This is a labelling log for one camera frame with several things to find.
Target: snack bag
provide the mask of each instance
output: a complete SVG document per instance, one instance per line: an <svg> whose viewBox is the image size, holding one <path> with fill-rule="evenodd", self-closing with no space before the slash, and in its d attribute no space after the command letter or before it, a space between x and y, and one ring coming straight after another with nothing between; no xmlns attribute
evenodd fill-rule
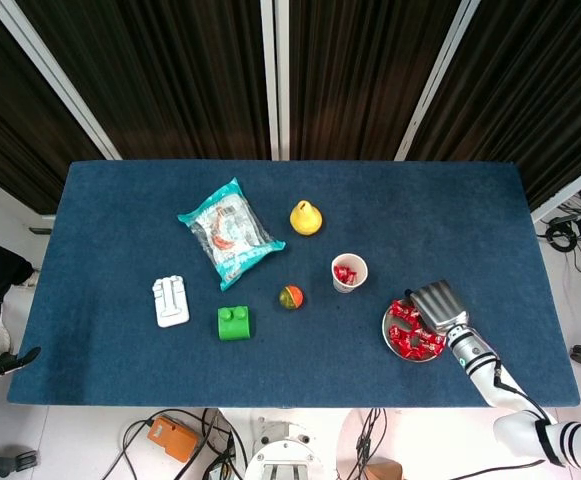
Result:
<svg viewBox="0 0 581 480"><path fill-rule="evenodd" d="M221 276L221 291L270 252L283 250L266 232L243 196L236 178L193 212L178 215L195 234Z"/></svg>

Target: toy ball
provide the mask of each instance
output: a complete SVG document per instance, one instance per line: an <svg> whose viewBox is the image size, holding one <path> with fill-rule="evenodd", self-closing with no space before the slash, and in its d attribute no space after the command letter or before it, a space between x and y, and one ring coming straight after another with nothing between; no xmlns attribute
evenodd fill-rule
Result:
<svg viewBox="0 0 581 480"><path fill-rule="evenodd" d="M286 285L279 294L279 303L288 310L296 310L303 303L303 292L295 285Z"/></svg>

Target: green block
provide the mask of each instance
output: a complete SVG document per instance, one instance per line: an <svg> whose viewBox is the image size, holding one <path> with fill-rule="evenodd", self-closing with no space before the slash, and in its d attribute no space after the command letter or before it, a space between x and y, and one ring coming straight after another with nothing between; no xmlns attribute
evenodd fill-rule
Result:
<svg viewBox="0 0 581 480"><path fill-rule="evenodd" d="M217 311L219 317L219 338L243 340L250 338L250 316L248 307L222 307Z"/></svg>

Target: power adapter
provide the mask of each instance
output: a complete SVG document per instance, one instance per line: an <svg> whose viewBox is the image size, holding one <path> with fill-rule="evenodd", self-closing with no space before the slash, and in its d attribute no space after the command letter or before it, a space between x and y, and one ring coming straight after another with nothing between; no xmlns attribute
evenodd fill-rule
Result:
<svg viewBox="0 0 581 480"><path fill-rule="evenodd" d="M194 430L167 415L156 418L150 427L148 438L164 447L168 455L182 463L190 459L199 443L199 435Z"/></svg>

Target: white pole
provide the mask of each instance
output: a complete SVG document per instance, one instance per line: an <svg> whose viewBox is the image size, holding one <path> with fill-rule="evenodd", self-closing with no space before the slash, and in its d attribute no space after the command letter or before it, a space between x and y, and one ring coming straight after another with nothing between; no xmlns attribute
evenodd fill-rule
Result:
<svg viewBox="0 0 581 480"><path fill-rule="evenodd" d="M272 160L279 160L279 110L277 90L277 60L275 52L274 0L261 0L261 33L263 36L263 60L266 72L268 120L270 124L270 152Z"/></svg>
<svg viewBox="0 0 581 480"><path fill-rule="evenodd" d="M450 66L450 62L461 43L461 39L463 39L463 35L465 34L474 13L477 11L480 1L481 0L461 0L457 13L450 24L448 33L446 34L446 38L441 45L441 49L437 55L437 60L434 62L432 70L430 71L428 81L426 82L425 87L423 87L423 91L419 97L419 102L414 109L406 133L401 139L401 144L399 145L397 154L394 157L396 162L406 159L417 130L421 125L421 121L426 115L426 112L432 103L432 99L439 89L439 85L441 85L441 81Z"/></svg>
<svg viewBox="0 0 581 480"><path fill-rule="evenodd" d="M561 190L559 190L555 195L546 200L539 208L532 211L532 221L537 223L543 217L545 217L552 210L557 208L563 202L568 200L577 192L581 191L581 176L574 180L572 183L566 185Z"/></svg>
<svg viewBox="0 0 581 480"><path fill-rule="evenodd" d="M0 0L0 20L103 157L121 160L112 140L14 0Z"/></svg>
<svg viewBox="0 0 581 480"><path fill-rule="evenodd" d="M290 160L290 1L275 1L280 159Z"/></svg>

